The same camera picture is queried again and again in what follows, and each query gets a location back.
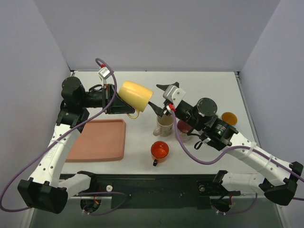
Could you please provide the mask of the yellow cream mug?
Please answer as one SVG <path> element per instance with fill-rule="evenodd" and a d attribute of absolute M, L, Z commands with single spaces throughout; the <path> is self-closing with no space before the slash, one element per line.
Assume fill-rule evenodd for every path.
<path fill-rule="evenodd" d="M 171 115 L 163 115 L 162 117 L 157 117 L 157 126 L 153 131 L 154 136 L 167 137 L 171 135 L 173 128 L 173 118 Z"/>

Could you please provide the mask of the pink patterned mug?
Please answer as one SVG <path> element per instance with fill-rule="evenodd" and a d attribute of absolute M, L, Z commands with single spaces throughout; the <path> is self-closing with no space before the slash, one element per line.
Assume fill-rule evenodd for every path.
<path fill-rule="evenodd" d="M 177 127 L 178 127 L 178 134 L 182 142 L 185 143 L 189 141 L 191 136 L 188 136 L 187 133 L 192 129 L 192 127 L 187 123 L 183 122 L 182 120 L 179 120 L 177 122 Z"/>

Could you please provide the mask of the blue patterned mug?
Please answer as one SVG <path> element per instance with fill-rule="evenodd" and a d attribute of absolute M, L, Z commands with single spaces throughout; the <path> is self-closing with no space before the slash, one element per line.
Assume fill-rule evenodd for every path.
<path fill-rule="evenodd" d="M 231 126 L 235 126 L 238 123 L 237 116 L 231 112 L 224 112 L 221 116 L 221 119 Z"/>

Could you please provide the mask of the orange mug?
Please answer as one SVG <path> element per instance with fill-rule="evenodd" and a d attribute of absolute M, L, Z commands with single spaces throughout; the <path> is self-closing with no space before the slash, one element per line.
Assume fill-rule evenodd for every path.
<path fill-rule="evenodd" d="M 157 166 L 159 163 L 166 161 L 169 155 L 169 147 L 163 141 L 156 141 L 152 144 L 150 152 L 153 159 L 153 166 Z"/>

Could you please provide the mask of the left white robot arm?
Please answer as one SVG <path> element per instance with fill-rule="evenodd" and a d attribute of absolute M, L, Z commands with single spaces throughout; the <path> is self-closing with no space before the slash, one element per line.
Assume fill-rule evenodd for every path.
<path fill-rule="evenodd" d="M 101 108 L 106 114 L 131 114 L 135 109 L 117 94 L 117 83 L 96 85 L 89 91 L 80 79 L 71 76 L 62 83 L 63 98 L 57 116 L 52 140 L 46 152 L 27 180 L 20 180 L 18 192 L 30 208 L 59 214 L 68 199 L 85 193 L 97 193 L 97 177 L 88 171 L 79 171 L 73 177 L 60 181 L 67 156 L 80 136 L 85 124 L 91 121 L 89 108 Z"/>

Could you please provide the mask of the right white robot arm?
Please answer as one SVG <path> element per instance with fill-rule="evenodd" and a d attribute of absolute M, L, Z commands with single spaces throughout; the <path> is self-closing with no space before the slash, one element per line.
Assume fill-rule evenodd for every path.
<path fill-rule="evenodd" d="M 213 191 L 223 194 L 226 191 L 242 191 L 263 194 L 271 202 L 287 206 L 295 197 L 297 182 L 303 181 L 303 165 L 298 162 L 283 161 L 248 140 L 234 126 L 217 116 L 217 104 L 210 98 L 201 98 L 194 106 L 183 99 L 185 91 L 179 83 L 157 84 L 164 91 L 163 108 L 149 102 L 158 117 L 171 115 L 173 125 L 181 120 L 197 131 L 202 143 L 216 149 L 221 154 L 212 161 L 203 161 L 192 155 L 181 138 L 178 142 L 184 152 L 195 162 L 202 165 L 217 163 L 225 154 L 229 154 L 255 170 L 253 174 L 237 174 L 218 171 L 212 182 Z"/>

